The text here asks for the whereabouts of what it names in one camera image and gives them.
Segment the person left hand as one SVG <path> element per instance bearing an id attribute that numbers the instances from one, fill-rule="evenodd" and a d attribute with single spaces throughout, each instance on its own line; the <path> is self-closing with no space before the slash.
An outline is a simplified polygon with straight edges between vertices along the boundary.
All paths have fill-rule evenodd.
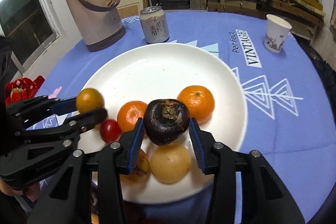
<path id="1" fill-rule="evenodd" d="M 26 190 L 13 190 L 1 178 L 0 178 L 0 189 L 1 192 L 7 196 L 25 195 L 32 202 L 35 202 L 39 198 L 41 191 L 39 183 L 29 186 Z"/>

